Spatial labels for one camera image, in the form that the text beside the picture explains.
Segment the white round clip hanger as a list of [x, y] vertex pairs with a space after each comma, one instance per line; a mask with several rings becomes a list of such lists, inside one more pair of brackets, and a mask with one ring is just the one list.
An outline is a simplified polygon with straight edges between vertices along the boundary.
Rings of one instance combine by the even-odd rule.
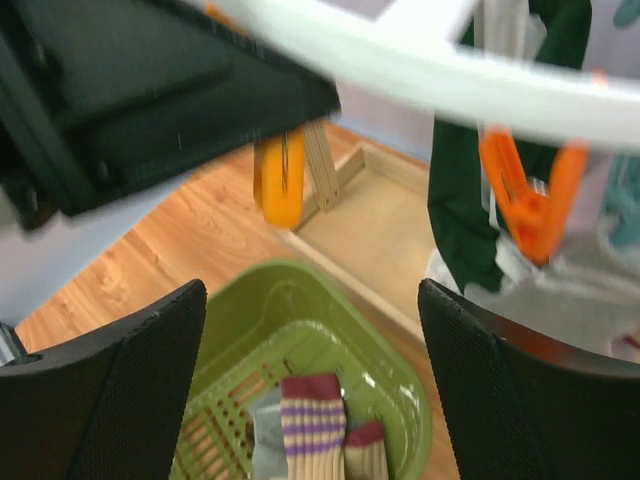
[[639, 147], [639, 85], [524, 63], [451, 39], [472, 1], [399, 1], [403, 17], [371, 21], [321, 1], [218, 1], [241, 29], [311, 70], [460, 122], [506, 126], [549, 143]]

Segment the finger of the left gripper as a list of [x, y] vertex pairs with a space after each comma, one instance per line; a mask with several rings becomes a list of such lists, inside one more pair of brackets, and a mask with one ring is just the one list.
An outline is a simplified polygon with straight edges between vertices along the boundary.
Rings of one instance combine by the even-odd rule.
[[181, 1], [1, 5], [1, 189], [26, 231], [339, 108], [332, 81]]

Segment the teal clothes clip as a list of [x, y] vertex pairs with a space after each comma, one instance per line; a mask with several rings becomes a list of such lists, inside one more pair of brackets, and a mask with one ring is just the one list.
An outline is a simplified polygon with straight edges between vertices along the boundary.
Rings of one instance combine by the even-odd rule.
[[[639, 3], [595, 1], [591, 27], [591, 68], [611, 77], [639, 80]], [[619, 153], [610, 169], [604, 211], [618, 216], [611, 243], [639, 243], [639, 154]]]

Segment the dark green sock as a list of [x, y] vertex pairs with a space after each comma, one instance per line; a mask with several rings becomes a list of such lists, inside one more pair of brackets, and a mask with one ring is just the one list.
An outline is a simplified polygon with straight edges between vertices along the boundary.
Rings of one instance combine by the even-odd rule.
[[[530, 1], [528, 7], [546, 28], [535, 60], [580, 70], [590, 34], [591, 3]], [[427, 209], [435, 245], [456, 286], [477, 284], [497, 292], [503, 278], [495, 263], [498, 231], [481, 204], [478, 142], [475, 127], [435, 122]]]

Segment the grey striped sock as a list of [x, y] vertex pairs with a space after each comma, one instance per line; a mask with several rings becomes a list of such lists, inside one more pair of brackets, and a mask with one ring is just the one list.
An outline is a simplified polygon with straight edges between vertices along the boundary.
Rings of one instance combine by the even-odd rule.
[[281, 424], [281, 390], [276, 388], [249, 405], [253, 421], [253, 479], [287, 479], [288, 463]]

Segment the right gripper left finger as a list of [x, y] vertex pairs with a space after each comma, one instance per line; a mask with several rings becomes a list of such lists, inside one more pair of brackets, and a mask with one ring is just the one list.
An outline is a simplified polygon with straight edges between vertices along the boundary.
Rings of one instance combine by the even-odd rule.
[[205, 321], [193, 280], [1, 369], [4, 479], [166, 479]]

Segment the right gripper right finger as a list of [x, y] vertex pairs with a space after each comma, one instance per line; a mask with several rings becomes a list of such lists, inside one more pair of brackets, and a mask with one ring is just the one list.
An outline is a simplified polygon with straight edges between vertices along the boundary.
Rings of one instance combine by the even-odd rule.
[[433, 280], [418, 308], [463, 479], [636, 479], [639, 367], [559, 342]]

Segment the yellow-orange clothes clip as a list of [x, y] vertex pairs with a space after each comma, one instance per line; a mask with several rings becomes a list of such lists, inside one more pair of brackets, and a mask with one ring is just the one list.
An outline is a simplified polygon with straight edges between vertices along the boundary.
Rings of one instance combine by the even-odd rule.
[[256, 142], [253, 171], [253, 197], [265, 221], [296, 227], [304, 210], [304, 129]]

